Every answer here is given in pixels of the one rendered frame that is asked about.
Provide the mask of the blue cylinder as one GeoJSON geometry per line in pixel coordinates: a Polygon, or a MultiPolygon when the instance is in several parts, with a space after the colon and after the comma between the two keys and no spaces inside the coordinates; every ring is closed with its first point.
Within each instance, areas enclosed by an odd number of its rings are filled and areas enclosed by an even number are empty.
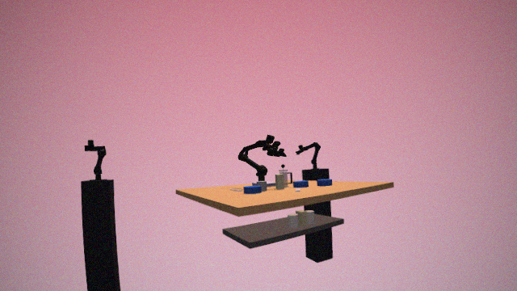
{"type": "Polygon", "coordinates": [[[244,194],[259,194],[262,193],[261,186],[247,186],[243,187],[244,194]]]}
{"type": "Polygon", "coordinates": [[[331,186],[332,179],[317,179],[318,186],[331,186]]]}
{"type": "Polygon", "coordinates": [[[308,187],[308,186],[309,186],[309,181],[308,180],[293,182],[293,187],[294,188],[305,188],[305,187],[308,187]]]}

